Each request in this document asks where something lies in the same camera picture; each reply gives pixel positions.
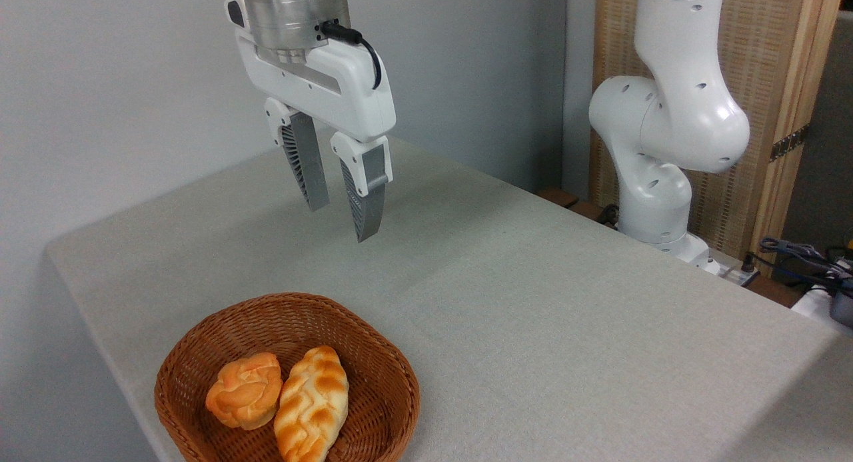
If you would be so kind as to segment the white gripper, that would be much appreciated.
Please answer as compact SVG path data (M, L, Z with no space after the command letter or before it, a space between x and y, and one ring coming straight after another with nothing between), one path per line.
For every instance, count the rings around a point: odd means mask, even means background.
M388 79L375 85L369 52L322 32L325 22L349 25L347 0L228 0L226 10L247 74L269 96L264 109L273 141L309 209L329 204L313 117L340 131L330 143L357 241L374 236L393 181L384 134L394 127L396 113Z

